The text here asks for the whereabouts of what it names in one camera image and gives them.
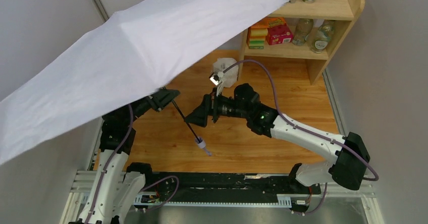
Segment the lavender folding umbrella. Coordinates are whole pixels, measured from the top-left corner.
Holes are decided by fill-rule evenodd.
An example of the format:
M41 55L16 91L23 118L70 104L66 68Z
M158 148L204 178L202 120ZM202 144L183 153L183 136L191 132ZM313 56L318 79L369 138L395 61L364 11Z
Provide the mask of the lavender folding umbrella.
M1 101L1 163L155 93L288 0L144 0Z

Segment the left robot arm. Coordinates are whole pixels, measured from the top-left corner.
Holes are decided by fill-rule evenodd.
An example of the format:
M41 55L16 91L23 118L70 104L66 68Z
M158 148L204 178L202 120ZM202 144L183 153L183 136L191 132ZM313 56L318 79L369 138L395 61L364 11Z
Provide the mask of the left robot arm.
M134 142L133 122L148 110L161 111L180 92L160 89L102 116L100 153L94 182L76 223L121 223L133 200L151 175L147 163L132 163L122 172Z

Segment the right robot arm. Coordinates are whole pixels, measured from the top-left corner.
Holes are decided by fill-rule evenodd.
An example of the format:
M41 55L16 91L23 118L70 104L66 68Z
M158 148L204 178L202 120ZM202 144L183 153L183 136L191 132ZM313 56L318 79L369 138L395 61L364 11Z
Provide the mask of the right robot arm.
M304 186L335 182L357 191L362 182L369 179L365 174L370 155L360 135L328 133L280 114L277 109L261 103L259 94L248 83L237 86L231 97L213 88L185 117L185 122L206 127L209 116L214 123L221 116L245 119L246 126L258 135L285 140L322 156L323 162L293 166L290 176Z

